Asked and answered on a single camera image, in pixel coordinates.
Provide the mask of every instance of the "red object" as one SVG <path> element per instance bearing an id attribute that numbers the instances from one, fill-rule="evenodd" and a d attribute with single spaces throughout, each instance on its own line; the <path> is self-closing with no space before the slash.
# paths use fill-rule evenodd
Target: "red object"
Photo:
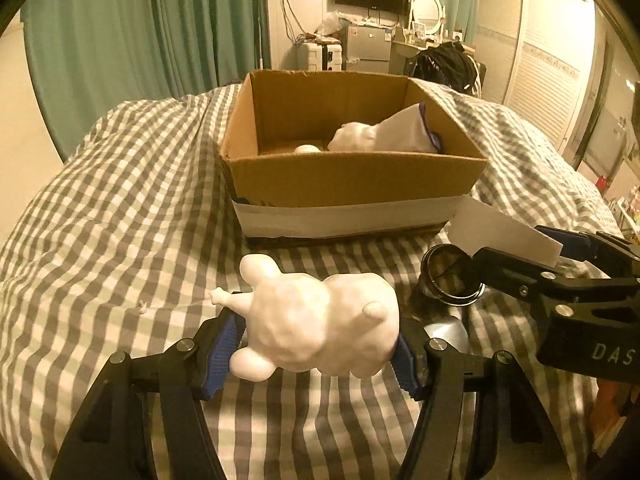
<path id="1" fill-rule="evenodd" d="M 609 181 L 605 177 L 601 176 L 596 182 L 596 187 L 600 193 L 604 193 L 607 190 L 607 187 L 609 187 Z"/>

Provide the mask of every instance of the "metal screw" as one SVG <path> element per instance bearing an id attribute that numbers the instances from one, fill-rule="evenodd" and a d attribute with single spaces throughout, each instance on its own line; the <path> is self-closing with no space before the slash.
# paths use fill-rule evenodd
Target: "metal screw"
<path id="1" fill-rule="evenodd" d="M 500 350 L 496 357 L 498 358 L 498 361 L 500 361 L 503 365 L 510 364 L 511 360 L 513 359 L 511 354 L 509 352 L 505 352 L 504 350 Z"/>
<path id="2" fill-rule="evenodd" d="M 429 346 L 434 350 L 444 350 L 447 347 L 447 342 L 444 339 L 432 339 L 429 341 Z"/>
<path id="3" fill-rule="evenodd" d="M 193 342 L 193 339 L 180 339 L 175 347 L 180 352 L 188 352 L 193 349 L 194 346 L 196 346 L 196 343 Z"/>
<path id="4" fill-rule="evenodd" d="M 109 362 L 112 365 L 119 365 L 120 363 L 124 362 L 124 359 L 126 358 L 127 355 L 122 350 L 118 350 L 117 352 L 111 354 L 111 356 L 109 357 Z"/>
<path id="5" fill-rule="evenodd" d="M 563 304 L 556 305 L 556 312 L 564 317 L 571 317 L 574 314 L 574 310 L 570 306 Z"/>

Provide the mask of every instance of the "checkered bedsheet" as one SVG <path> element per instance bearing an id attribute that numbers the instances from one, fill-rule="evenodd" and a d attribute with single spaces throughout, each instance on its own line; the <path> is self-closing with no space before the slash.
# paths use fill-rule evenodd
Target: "checkered bedsheet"
<path id="1" fill-rule="evenodd" d="M 423 83 L 489 158 L 474 197 L 530 225 L 618 233 L 596 189 L 546 137 L 507 108 Z M 239 86 L 180 100 L 127 102 L 101 118 L 62 172 L 31 201 L 0 253 L 0 431 L 36 480 L 47 478 L 74 413 L 108 356 L 165 350 L 215 316 L 207 291 L 247 290 L 249 251 L 216 143 Z M 422 254 L 447 241 L 388 237 L 271 250 L 285 272 L 323 279 L 376 272 L 401 302 Z M 563 261 L 568 275 L 593 273 Z M 512 352 L 561 437 L 574 473 L 589 450 L 595 382 L 542 367 L 528 308 L 488 290 L 470 311 L 473 353 Z M 204 404 L 227 476 L 388 479 L 404 457 L 419 404 L 390 366 L 370 380 L 277 371 L 229 377 Z M 154 453 L 168 478 L 154 403 Z M 471 425 L 467 405 L 454 478 Z"/>

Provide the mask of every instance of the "black bag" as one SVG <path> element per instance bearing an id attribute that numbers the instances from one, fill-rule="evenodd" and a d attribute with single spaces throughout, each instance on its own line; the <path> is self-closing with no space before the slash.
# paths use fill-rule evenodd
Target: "black bag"
<path id="1" fill-rule="evenodd" d="M 462 94 L 471 94 L 478 71 L 465 54 L 462 44 L 453 41 L 428 48 L 413 57 L 409 76 L 449 86 Z"/>

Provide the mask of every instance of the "white wardrobe door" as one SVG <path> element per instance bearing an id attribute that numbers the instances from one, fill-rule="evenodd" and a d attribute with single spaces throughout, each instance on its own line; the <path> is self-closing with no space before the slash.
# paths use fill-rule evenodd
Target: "white wardrobe door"
<path id="1" fill-rule="evenodd" d="M 577 121 L 591 70 L 593 2 L 524 0 L 522 35 L 504 104 L 559 148 Z"/>
<path id="2" fill-rule="evenodd" d="M 522 0 L 478 0 L 476 60 L 486 65 L 482 98 L 504 102 L 520 31 Z"/>

